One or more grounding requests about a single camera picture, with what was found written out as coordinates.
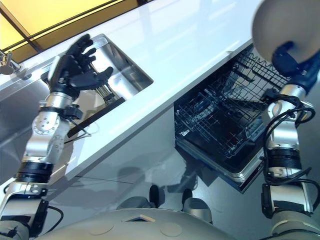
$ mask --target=white countertop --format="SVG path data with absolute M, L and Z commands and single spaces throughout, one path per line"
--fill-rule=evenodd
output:
M 86 137 L 61 157 L 68 179 L 104 155 L 251 42 L 251 24 L 262 0 L 155 0 L 86 33 L 105 34 L 153 84 L 91 124 Z M 79 36 L 25 61 L 34 66 L 65 51 Z

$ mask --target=faucet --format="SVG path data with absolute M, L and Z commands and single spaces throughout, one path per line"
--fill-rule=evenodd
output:
M 5 54 L 0 50 L 0 74 L 10 75 L 18 72 L 21 65 L 12 60 L 12 52 L 9 51 Z

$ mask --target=dishwasher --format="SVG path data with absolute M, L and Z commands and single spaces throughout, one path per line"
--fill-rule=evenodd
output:
M 250 45 L 174 103 L 176 145 L 244 193 L 263 169 L 261 98 L 288 80 Z

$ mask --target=black dish rack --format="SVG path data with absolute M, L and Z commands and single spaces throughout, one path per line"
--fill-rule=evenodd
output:
M 213 74 L 205 88 L 175 106 L 175 132 L 181 136 L 198 133 L 231 158 L 265 129 L 261 119 L 267 108 L 261 101 L 264 92 L 279 91 L 288 80 L 254 53 L 241 52 L 226 73 Z

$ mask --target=sink basin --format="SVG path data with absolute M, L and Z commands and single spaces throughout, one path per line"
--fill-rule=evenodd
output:
M 92 40 L 97 49 L 94 54 L 96 60 L 92 65 L 98 72 L 113 67 L 108 84 L 118 100 L 107 106 L 94 90 L 82 91 L 77 99 L 84 113 L 83 118 L 78 121 L 82 127 L 153 83 L 152 79 L 105 35 L 100 34 Z M 39 101 L 49 94 L 48 86 L 40 79 L 40 75 L 49 71 L 53 60 L 52 58 L 26 69 L 19 76 L 0 84 L 0 184 L 15 174 L 20 164 L 31 136 L 32 121 L 38 114 Z
M 153 80 L 105 35 L 98 35 L 92 40 L 96 48 L 96 60 L 92 64 L 98 72 L 109 66 L 113 67 L 108 83 L 119 97 L 128 100 L 153 83 Z

